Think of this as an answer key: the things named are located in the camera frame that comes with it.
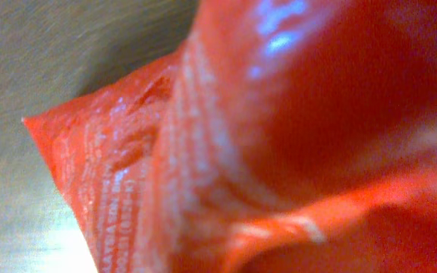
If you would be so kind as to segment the red snack bag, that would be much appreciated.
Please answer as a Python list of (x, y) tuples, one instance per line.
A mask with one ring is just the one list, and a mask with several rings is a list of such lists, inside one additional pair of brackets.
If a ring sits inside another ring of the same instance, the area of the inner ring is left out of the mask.
[(437, 1), (203, 1), (23, 123), (100, 272), (437, 272)]

